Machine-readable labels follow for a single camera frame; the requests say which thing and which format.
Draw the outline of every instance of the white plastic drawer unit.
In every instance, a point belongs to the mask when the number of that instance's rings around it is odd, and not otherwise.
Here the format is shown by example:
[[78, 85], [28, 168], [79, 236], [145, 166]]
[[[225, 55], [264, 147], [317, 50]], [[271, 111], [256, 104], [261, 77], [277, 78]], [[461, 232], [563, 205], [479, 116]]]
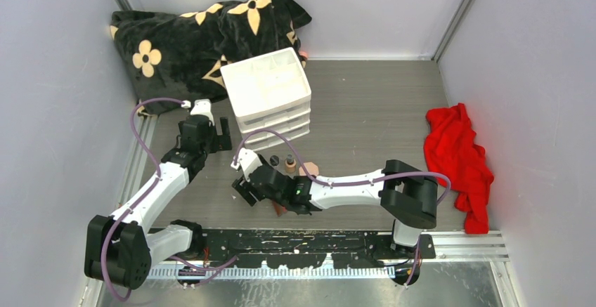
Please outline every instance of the white plastic drawer unit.
[[[290, 140], [310, 132], [311, 87], [293, 48], [223, 66], [221, 76], [243, 138], [261, 128]], [[273, 134], [259, 133], [246, 147], [263, 150], [280, 143]]]

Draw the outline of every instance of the floral blanket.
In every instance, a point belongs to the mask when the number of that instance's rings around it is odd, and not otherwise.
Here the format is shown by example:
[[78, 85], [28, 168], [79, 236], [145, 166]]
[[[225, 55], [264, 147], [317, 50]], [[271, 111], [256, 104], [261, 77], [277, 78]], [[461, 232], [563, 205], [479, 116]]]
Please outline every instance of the floral blanket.
[[[117, 11], [110, 29], [141, 100], [227, 97], [219, 68], [256, 55], [293, 47], [295, 29], [311, 16], [293, 0], [220, 1], [199, 12], [174, 15]], [[305, 57], [299, 56], [304, 65]], [[178, 106], [153, 103], [151, 115]]]

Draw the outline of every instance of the red cloth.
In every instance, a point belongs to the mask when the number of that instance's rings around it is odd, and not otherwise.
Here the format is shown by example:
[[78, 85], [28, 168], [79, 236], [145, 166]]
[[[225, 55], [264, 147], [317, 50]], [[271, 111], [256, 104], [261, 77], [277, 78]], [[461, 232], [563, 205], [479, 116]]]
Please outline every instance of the red cloth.
[[486, 166], [484, 148], [474, 144], [476, 132], [467, 116], [465, 105], [431, 109], [427, 113], [430, 134], [425, 141], [429, 171], [445, 174], [451, 187], [460, 194], [455, 207], [467, 212], [466, 233], [488, 232], [488, 194], [494, 176]]

